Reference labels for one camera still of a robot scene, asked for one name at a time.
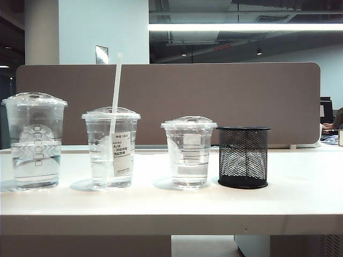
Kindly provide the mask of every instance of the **ceiling duct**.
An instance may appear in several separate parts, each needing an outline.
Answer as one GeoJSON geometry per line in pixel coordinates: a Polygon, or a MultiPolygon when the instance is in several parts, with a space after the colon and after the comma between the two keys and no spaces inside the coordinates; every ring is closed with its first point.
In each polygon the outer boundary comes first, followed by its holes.
{"type": "Polygon", "coordinates": [[[277,21],[281,21],[286,19],[286,17],[282,18],[282,17],[271,17],[271,16],[259,16],[257,18],[256,22],[260,22],[260,23],[270,23],[270,22],[277,22],[277,21]]]}
{"type": "Polygon", "coordinates": [[[232,0],[232,4],[244,4],[244,5],[258,5],[264,7],[283,7],[288,9],[301,9],[302,1],[299,0],[284,0],[284,1],[275,1],[275,0],[232,0]]]}

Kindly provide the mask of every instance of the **plastic cup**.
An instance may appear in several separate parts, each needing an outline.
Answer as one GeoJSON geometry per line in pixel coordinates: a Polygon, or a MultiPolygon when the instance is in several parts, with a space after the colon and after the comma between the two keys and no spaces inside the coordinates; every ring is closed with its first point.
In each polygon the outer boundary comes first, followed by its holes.
{"type": "Polygon", "coordinates": [[[86,121],[95,190],[131,185],[137,120],[140,114],[126,108],[103,107],[82,115],[86,121]],[[115,120],[115,133],[110,124],[115,120]]]}
{"type": "Polygon", "coordinates": [[[43,93],[20,93],[2,105],[7,110],[17,189],[56,186],[67,102],[43,93]]]}
{"type": "Polygon", "coordinates": [[[200,116],[185,116],[161,124],[166,130],[174,187],[200,188],[207,180],[211,136],[217,124],[200,116]]]}

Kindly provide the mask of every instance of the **black mesh pencil holder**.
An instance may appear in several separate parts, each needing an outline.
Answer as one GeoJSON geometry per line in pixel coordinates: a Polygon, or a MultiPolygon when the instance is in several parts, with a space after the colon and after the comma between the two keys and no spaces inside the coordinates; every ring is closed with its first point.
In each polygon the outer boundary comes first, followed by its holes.
{"type": "Polygon", "coordinates": [[[267,183],[269,127],[217,127],[219,180],[223,186],[255,189],[267,183]]]}

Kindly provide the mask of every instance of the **white desk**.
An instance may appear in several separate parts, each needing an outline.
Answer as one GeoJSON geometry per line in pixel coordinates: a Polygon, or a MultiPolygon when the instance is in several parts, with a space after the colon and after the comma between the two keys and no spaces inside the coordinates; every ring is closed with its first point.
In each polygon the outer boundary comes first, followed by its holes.
{"type": "Polygon", "coordinates": [[[343,234],[343,147],[269,150],[268,183],[239,190],[217,183],[210,154],[208,183],[171,188],[166,153],[135,155],[132,185],[90,191],[84,150],[64,152],[57,187],[11,192],[11,155],[1,155],[3,235],[314,235],[343,234]]]}

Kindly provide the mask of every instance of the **fluorescent light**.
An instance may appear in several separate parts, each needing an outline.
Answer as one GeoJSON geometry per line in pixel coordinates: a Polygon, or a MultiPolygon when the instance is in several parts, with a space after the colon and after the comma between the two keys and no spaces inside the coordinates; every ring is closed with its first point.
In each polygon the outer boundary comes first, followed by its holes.
{"type": "Polygon", "coordinates": [[[149,24],[149,31],[343,31],[343,24],[149,24]]]}

